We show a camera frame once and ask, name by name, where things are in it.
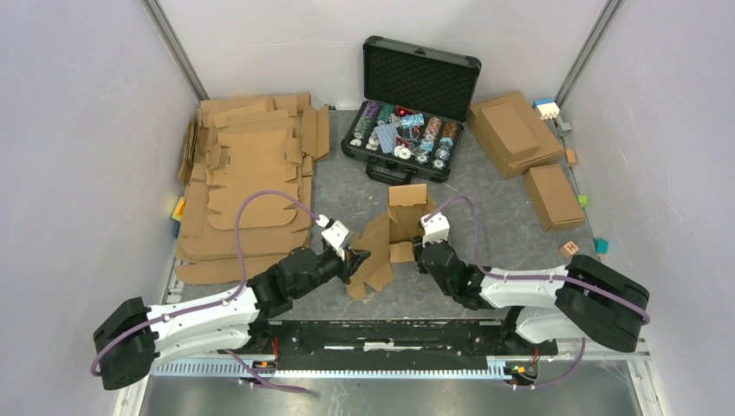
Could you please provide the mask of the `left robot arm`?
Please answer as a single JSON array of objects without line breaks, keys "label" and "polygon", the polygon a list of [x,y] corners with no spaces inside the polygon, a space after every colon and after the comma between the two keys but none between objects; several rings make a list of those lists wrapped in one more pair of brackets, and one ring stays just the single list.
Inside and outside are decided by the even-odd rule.
[{"label": "left robot arm", "polygon": [[344,283],[370,258],[368,250],[293,250],[244,286],[169,305],[125,300],[94,331],[90,372],[108,391],[142,380],[168,362],[246,347],[262,353],[272,342],[270,319],[293,301],[337,277]]}]

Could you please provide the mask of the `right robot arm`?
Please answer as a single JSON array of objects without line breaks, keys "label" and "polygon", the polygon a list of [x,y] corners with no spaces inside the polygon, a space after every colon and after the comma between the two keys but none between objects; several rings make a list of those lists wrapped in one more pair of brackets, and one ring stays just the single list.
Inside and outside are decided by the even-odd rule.
[{"label": "right robot arm", "polygon": [[485,269],[460,260],[446,241],[419,237],[413,254],[420,272],[465,308],[509,309],[500,340],[513,354],[559,338],[587,338],[632,353],[650,322],[649,291],[587,255],[546,270]]}]

